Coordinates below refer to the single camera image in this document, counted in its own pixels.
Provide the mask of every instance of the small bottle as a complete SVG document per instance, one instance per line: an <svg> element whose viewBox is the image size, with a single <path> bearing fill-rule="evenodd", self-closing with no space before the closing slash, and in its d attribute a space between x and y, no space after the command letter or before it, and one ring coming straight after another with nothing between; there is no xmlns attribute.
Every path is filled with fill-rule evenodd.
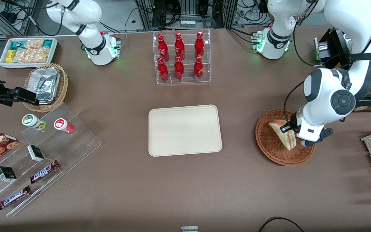
<svg viewBox="0 0 371 232"><path fill-rule="evenodd" d="M66 134L71 134L72 132L74 132L74 125L68 123L65 119L57 119L54 122L54 127L58 131L63 131Z"/></svg>
<svg viewBox="0 0 371 232"><path fill-rule="evenodd" d="M167 66L164 64L164 60L161 57L159 57L157 61L158 61L157 69L158 69L158 74L160 76L160 79L162 82L167 82L168 81Z"/></svg>
<svg viewBox="0 0 371 232"><path fill-rule="evenodd" d="M186 51L180 32L176 33L176 43L174 44L174 48L176 49L176 56L179 56L181 60L184 60L186 58Z"/></svg>
<svg viewBox="0 0 371 232"><path fill-rule="evenodd" d="M47 124L39 119L37 116L29 113L22 118L22 124L31 128L35 128L37 131L42 131Z"/></svg>
<svg viewBox="0 0 371 232"><path fill-rule="evenodd" d="M203 63L201 62L201 57L197 57L195 59L195 64L194 64L194 80L196 81L201 81L203 78Z"/></svg>
<svg viewBox="0 0 371 232"><path fill-rule="evenodd" d="M176 71L177 80L181 81L184 79L184 65L181 62L180 56L176 56L176 63L174 64L174 69Z"/></svg>
<svg viewBox="0 0 371 232"><path fill-rule="evenodd" d="M197 40L195 40L194 50L195 50L194 56L196 59L198 56L203 57L204 41L203 41L203 33L201 31L197 32Z"/></svg>
<svg viewBox="0 0 371 232"><path fill-rule="evenodd" d="M158 53L160 57L164 59L165 62L170 60L170 55L168 54L168 46L167 43L164 41L164 36L162 34L158 34Z"/></svg>

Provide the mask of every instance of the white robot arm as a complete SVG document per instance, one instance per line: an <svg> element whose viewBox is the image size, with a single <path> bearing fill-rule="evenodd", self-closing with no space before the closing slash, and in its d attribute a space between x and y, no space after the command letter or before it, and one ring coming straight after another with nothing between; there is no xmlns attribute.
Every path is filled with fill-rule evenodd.
<svg viewBox="0 0 371 232"><path fill-rule="evenodd" d="M316 69L305 78L307 104L290 121L305 147L330 135L333 130L324 126L350 114L371 88L371 0L326 0L324 14L350 37L352 65L348 71Z"/></svg>
<svg viewBox="0 0 371 232"><path fill-rule="evenodd" d="M310 14L315 14L321 11L324 7L325 0L320 0L314 6L315 0L269 0L267 9L274 17L273 27L265 28L258 31L258 39L256 51L268 59L279 59L282 57L289 39L293 34L296 19L303 14L303 12L311 10Z"/></svg>
<svg viewBox="0 0 371 232"><path fill-rule="evenodd" d="M57 23L62 23L80 38L85 46L88 58L96 65L105 65L119 57L121 42L110 35L103 35L94 23L102 17L98 3L92 0L57 0L47 6L48 16Z"/></svg>

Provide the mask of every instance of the aluminum foil container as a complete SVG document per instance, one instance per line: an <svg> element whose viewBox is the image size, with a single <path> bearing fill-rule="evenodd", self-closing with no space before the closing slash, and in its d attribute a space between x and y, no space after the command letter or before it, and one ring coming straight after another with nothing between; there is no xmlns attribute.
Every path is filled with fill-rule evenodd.
<svg viewBox="0 0 371 232"><path fill-rule="evenodd" d="M61 71L56 68L36 69L32 71L27 90L37 94L40 104L52 104L58 90Z"/></svg>

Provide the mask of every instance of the red bottle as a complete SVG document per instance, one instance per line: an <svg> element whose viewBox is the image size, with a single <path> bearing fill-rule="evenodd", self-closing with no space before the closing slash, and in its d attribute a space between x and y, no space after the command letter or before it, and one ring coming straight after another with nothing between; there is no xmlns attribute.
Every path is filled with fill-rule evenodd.
<svg viewBox="0 0 371 232"><path fill-rule="evenodd" d="M176 33L176 43L174 44L174 48L176 49L176 56L179 56L181 60L186 58L186 51L184 49L184 41L181 38L181 33Z"/></svg>
<svg viewBox="0 0 371 232"><path fill-rule="evenodd" d="M196 81L201 81L203 78L203 63L201 63L201 57L197 57L195 59L195 64L194 64L194 80Z"/></svg>
<svg viewBox="0 0 371 232"><path fill-rule="evenodd" d="M174 64L174 69L176 71L177 80L181 81L184 78L184 65L181 62L181 58L176 56L176 63Z"/></svg>
<svg viewBox="0 0 371 232"><path fill-rule="evenodd" d="M160 57L164 59L165 62L170 60L170 55L168 54L168 46L167 43L164 41L164 36L162 34L158 34L158 53Z"/></svg>
<svg viewBox="0 0 371 232"><path fill-rule="evenodd" d="M157 69L158 69L160 79L162 82L167 82L168 81L167 66L164 64L164 60L161 57L159 57L157 61L158 61Z"/></svg>
<svg viewBox="0 0 371 232"><path fill-rule="evenodd" d="M204 55L204 41L203 41L203 33L201 31L197 32L197 40L194 44L194 56L197 59L198 56L203 57Z"/></svg>

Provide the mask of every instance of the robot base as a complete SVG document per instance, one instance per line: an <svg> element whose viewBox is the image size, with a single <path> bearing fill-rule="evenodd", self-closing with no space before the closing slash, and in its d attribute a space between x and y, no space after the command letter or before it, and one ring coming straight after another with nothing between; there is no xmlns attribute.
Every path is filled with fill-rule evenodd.
<svg viewBox="0 0 371 232"><path fill-rule="evenodd" d="M85 49L88 58L96 65L106 65L114 59L118 59L121 52L121 40L110 35L104 34L103 36L106 39L106 45L98 55L92 55Z"/></svg>
<svg viewBox="0 0 371 232"><path fill-rule="evenodd" d="M262 54L267 59L279 59L288 50L290 41L286 46L275 48L274 45L268 40L267 33L270 28L265 28L263 31L258 31L256 35L252 35L253 51Z"/></svg>

